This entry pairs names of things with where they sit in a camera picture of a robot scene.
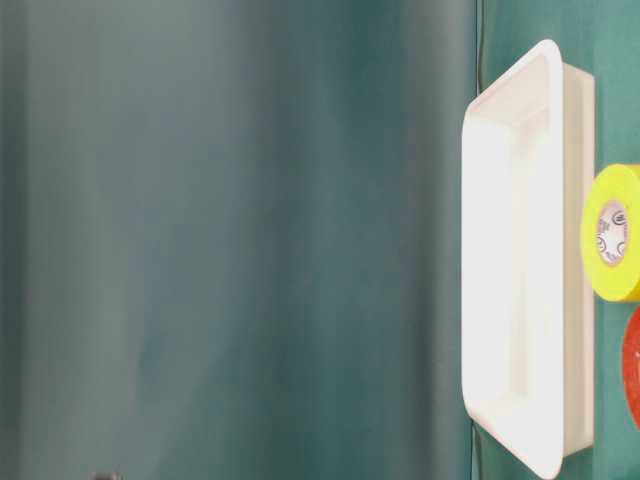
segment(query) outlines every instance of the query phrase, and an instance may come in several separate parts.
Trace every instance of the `white tray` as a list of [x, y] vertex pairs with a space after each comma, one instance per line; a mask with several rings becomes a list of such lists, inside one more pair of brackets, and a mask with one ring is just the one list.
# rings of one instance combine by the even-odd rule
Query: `white tray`
[[464, 402], [547, 479], [593, 443], [593, 292], [579, 253], [593, 144], [593, 77], [551, 40], [464, 117]]

